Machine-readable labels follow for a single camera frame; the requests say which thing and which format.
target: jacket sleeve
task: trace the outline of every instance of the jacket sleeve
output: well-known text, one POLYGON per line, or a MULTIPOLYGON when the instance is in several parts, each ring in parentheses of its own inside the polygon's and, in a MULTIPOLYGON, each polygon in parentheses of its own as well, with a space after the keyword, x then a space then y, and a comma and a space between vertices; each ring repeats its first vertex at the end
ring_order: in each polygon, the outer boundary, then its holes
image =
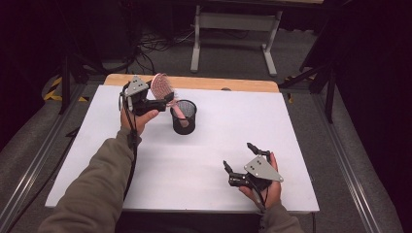
POLYGON ((67 188, 38 232, 114 232, 127 186, 132 150, 121 128, 116 139, 107 139, 67 188))
POLYGON ((265 233, 300 233, 299 220, 295 216, 290 216, 286 208, 279 202, 275 206, 266 210, 260 220, 260 231, 265 233))

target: gripper camera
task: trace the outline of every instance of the gripper camera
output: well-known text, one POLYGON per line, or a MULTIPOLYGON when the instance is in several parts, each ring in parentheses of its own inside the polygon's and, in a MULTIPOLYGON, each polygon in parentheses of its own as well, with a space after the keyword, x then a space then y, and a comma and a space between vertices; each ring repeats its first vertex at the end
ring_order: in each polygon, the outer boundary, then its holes
POLYGON ((244 166, 246 174, 234 173, 230 166, 223 161, 224 169, 229 174, 230 186, 246 186, 252 190, 259 207, 264 209, 264 200, 261 191, 267 189, 272 182, 282 182, 284 179, 270 165, 270 151, 259 150, 251 143, 247 144, 248 148, 257 155, 252 161, 244 166))
POLYGON ((147 96, 151 83, 152 81, 145 83, 137 75, 134 75, 133 79, 123 87, 120 93, 120 99, 122 99, 125 107, 136 116, 141 116, 151 110, 164 112, 166 111, 166 104, 174 98, 174 92, 171 92, 164 99, 149 100, 147 96))

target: hand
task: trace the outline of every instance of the hand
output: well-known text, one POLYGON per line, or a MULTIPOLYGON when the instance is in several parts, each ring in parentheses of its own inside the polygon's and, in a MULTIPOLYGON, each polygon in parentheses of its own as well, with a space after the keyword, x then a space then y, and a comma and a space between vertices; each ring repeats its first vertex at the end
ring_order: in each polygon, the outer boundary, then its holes
POLYGON ((151 119, 155 118, 158 115, 158 110, 151 110, 142 116, 136 116, 129 110, 125 110, 124 108, 122 108, 120 113, 120 123, 122 127, 126 127, 128 129, 131 129, 131 127, 127 119, 126 112, 130 116, 130 120, 133 124, 133 127, 137 129, 137 133, 139 135, 143 133, 146 123, 148 123, 151 119))
MULTIPOLYGON (((278 171, 278 164, 276 163, 276 158, 273 152, 270 153, 270 165, 272 165, 272 167, 276 171, 278 171)), ((254 201, 255 204, 258 206, 257 198, 248 187, 240 186, 239 190, 243 192, 243 194, 245 194, 247 197, 249 197, 252 201, 254 201)), ((261 196, 263 197, 263 199, 267 197, 264 205, 266 209, 271 208, 272 206, 281 201, 281 191, 281 184, 279 182, 272 182, 272 184, 267 189, 261 192, 261 196)))

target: wooden tabletop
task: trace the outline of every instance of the wooden tabletop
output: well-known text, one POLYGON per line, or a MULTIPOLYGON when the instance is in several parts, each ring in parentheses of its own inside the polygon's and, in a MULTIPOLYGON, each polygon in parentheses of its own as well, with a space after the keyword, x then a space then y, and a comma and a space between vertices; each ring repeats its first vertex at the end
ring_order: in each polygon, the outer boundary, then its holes
MULTIPOLYGON (((132 79, 133 75, 112 74, 106 78, 105 85, 125 85, 132 79)), ((150 81, 154 76, 139 75, 144 81, 150 81)), ((183 89, 214 89, 221 90, 228 88, 237 91, 252 92, 279 92, 278 85, 271 81, 249 81, 249 80, 229 80, 196 77, 173 77, 169 76, 169 81, 174 88, 183 89)))

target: pen holder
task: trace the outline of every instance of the pen holder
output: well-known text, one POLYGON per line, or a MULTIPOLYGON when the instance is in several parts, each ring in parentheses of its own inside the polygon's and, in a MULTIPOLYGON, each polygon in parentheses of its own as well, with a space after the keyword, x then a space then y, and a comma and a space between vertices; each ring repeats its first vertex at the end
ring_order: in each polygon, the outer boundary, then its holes
POLYGON ((188 135, 193 132, 196 124, 196 105, 189 100, 179 100, 176 102, 176 106, 170 108, 170 113, 173 120, 173 129, 176 133, 180 135, 188 135))

